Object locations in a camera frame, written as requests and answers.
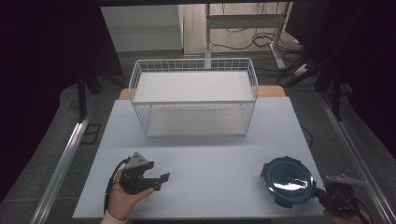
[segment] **wall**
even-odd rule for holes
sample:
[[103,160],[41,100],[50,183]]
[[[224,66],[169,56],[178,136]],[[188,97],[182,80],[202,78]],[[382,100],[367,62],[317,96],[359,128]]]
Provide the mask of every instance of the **wall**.
[[177,6],[101,9],[116,52],[182,49]]

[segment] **white wire basket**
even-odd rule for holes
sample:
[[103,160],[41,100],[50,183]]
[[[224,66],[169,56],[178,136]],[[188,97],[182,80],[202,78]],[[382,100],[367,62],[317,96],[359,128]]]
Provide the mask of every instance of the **white wire basket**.
[[146,137],[246,135],[257,85],[250,59],[140,60],[129,95]]

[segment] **black curtain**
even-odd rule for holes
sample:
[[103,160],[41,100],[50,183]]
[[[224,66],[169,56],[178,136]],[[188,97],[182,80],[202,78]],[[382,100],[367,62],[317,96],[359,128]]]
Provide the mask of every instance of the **black curtain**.
[[3,2],[0,22],[3,200],[50,126],[62,90],[79,75],[122,71],[95,4]]
[[396,158],[396,1],[370,2],[340,61],[349,102]]

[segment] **hand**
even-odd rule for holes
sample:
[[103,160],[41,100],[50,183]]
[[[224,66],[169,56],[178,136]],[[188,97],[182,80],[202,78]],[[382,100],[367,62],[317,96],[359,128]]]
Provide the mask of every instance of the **hand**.
[[118,170],[114,178],[107,209],[107,212],[117,220],[125,220],[140,200],[154,192],[154,189],[146,189],[135,195],[128,194],[119,184],[121,174],[122,170]]
[[[361,221],[360,218],[358,218],[357,216],[354,217],[339,217],[339,216],[335,216],[333,215],[331,212],[329,212],[329,210],[325,209],[323,211],[323,214],[328,217],[331,221],[332,224],[361,224],[363,223]],[[372,223],[370,216],[368,215],[368,213],[361,211],[361,214],[369,221],[369,223]]]

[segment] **black round lid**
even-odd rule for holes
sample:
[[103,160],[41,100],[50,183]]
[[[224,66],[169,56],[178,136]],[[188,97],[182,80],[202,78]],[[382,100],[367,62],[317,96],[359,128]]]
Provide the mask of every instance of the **black round lid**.
[[267,188],[276,196],[275,202],[292,208],[315,197],[316,182],[308,169],[290,157],[277,158],[262,168]]

